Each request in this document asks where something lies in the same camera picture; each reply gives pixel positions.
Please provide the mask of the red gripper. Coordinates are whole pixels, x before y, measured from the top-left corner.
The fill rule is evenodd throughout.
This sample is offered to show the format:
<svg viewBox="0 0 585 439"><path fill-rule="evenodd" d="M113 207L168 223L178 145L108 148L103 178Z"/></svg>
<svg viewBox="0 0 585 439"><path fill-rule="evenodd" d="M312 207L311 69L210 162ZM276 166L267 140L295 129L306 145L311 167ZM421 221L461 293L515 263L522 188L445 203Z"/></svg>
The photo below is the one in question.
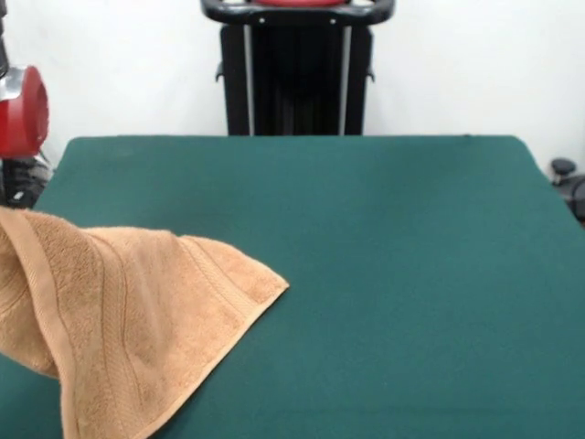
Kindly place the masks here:
<svg viewBox="0 0 585 439"><path fill-rule="evenodd" d="M1 78L1 157L36 155L48 136L48 94L34 66L10 67Z"/></svg>

